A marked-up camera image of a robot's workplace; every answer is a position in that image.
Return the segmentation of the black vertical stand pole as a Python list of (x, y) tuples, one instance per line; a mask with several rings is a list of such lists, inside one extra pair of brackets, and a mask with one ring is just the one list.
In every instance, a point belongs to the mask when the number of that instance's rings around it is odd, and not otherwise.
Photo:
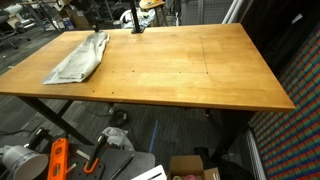
[(139, 24), (139, 19), (137, 16), (137, 11), (135, 6), (135, 0), (129, 0), (129, 3), (130, 3), (131, 13), (133, 17), (133, 22), (134, 22), (133, 30), (131, 31), (131, 33), (132, 34), (143, 33), (145, 30), (145, 27)]

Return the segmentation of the open cardboard box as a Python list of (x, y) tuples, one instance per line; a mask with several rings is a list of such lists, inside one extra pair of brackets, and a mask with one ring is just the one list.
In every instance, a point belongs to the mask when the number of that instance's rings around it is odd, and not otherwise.
[(199, 155), (172, 156), (168, 180), (222, 180), (217, 168), (204, 169)]

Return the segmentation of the black table leg frame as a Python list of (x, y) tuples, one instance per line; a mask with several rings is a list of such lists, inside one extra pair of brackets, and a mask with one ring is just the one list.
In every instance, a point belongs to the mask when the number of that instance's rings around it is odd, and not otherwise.
[(73, 100), (68, 100), (59, 110), (59, 112), (56, 113), (39, 98), (19, 96), (19, 99), (28, 104), (31, 108), (36, 110), (42, 116), (46, 117), (49, 121), (58, 126), (60, 129), (64, 130), (66, 133), (76, 138), (81, 143), (85, 145), (92, 145), (92, 142), (89, 139), (87, 139), (84, 135), (78, 132), (73, 126), (71, 126), (67, 121), (63, 119), (63, 115), (72, 105)]

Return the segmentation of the orange handled black clamp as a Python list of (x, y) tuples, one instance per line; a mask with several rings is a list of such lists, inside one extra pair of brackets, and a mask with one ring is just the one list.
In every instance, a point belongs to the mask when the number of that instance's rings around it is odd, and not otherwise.
[(89, 155), (89, 160), (86, 162), (83, 171), (86, 174), (92, 174), (98, 165), (99, 162), (99, 154), (100, 152), (106, 147), (107, 144), (107, 136), (104, 134), (101, 134), (96, 144), (93, 147), (93, 150), (91, 151)]

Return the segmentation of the crumpled white cloth pile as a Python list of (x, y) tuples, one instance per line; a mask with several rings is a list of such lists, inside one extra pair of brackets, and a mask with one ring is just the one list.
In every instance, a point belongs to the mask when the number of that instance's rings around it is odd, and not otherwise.
[[(141, 9), (137, 10), (137, 18), (139, 25), (142, 27), (148, 27), (155, 18), (155, 11), (153, 9), (144, 12)], [(133, 15), (130, 10), (126, 10), (121, 16), (120, 21), (124, 29), (129, 29), (134, 26)]]

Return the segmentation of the white bucket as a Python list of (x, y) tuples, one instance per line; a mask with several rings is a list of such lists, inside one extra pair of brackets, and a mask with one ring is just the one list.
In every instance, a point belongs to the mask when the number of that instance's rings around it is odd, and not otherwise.
[(2, 162), (13, 180), (34, 180), (45, 170), (49, 159), (47, 155), (16, 145), (4, 152)]

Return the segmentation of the white cloth towel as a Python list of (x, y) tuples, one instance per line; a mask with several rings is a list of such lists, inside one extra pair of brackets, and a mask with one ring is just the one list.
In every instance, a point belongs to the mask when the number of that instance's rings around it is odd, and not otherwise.
[(101, 63), (110, 40), (108, 33), (92, 33), (64, 58), (42, 81), (43, 84), (82, 82)]

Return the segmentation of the small round wooden side table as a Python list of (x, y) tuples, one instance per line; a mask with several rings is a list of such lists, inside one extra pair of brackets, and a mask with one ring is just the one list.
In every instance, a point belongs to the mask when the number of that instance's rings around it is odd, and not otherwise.
[(141, 9), (153, 9), (161, 5), (165, 5), (166, 2), (164, 0), (140, 0), (139, 6)]

